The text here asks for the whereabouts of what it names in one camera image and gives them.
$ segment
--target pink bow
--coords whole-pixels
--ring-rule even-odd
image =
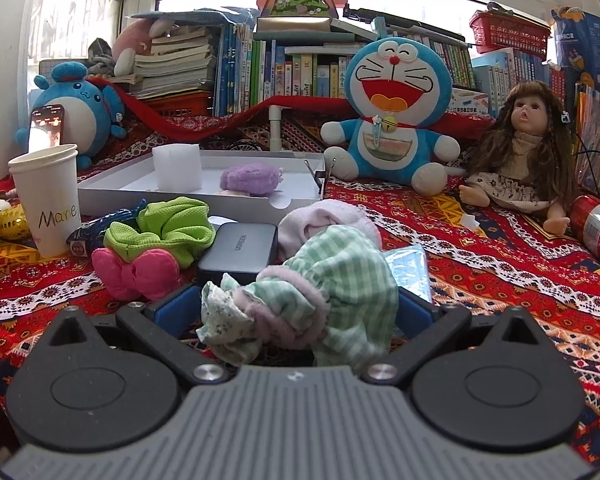
[[[133,301],[144,296],[155,301],[180,286],[180,267],[164,249],[149,249],[128,264],[111,249],[101,248],[93,251],[91,262],[117,300]]]

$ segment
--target doraemon's head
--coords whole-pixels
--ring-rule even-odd
[[[62,143],[77,144],[81,155],[95,155],[104,146],[111,128],[110,110],[102,92],[85,79],[87,68],[82,63],[58,64],[51,71],[51,77],[55,81],[53,85],[41,75],[34,79],[36,86],[44,90],[34,108],[62,105]]]
[[[448,107],[451,76],[428,46],[386,38],[351,59],[346,94],[362,117],[393,116],[399,123],[427,126]]]

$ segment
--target purple plush toy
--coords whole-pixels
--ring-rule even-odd
[[[220,189],[266,195],[282,182],[282,168],[264,162],[254,162],[227,168],[220,176]]]

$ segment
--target doll's turtleneck sweater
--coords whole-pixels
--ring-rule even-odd
[[[529,153],[540,143],[542,137],[515,132],[511,156],[505,161],[498,174],[514,180],[523,180],[529,175],[527,164]]]

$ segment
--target doll's hair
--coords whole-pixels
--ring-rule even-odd
[[[496,121],[482,134],[472,159],[469,174],[497,173],[513,152],[515,129],[511,113],[516,99],[537,96],[547,112],[547,131],[542,141],[529,153],[529,176],[525,179],[536,190],[540,200],[561,200],[565,208],[576,197],[571,133],[562,122],[562,103],[541,81],[523,82],[507,97]]]

